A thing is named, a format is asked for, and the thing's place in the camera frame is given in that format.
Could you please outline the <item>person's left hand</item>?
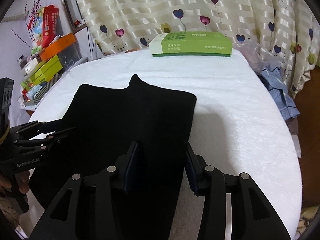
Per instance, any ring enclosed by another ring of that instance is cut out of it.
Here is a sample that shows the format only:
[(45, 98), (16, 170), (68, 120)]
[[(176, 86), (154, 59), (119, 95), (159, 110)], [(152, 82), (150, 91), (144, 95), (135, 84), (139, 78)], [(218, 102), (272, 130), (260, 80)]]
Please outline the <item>person's left hand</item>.
[(29, 192), (29, 179), (30, 179), (29, 170), (24, 171), (22, 173), (15, 174), (13, 178), (0, 175), (1, 187), (10, 189), (12, 188), (12, 183), (14, 183), (14, 185), (18, 185), (19, 191), (22, 194), (26, 194)]

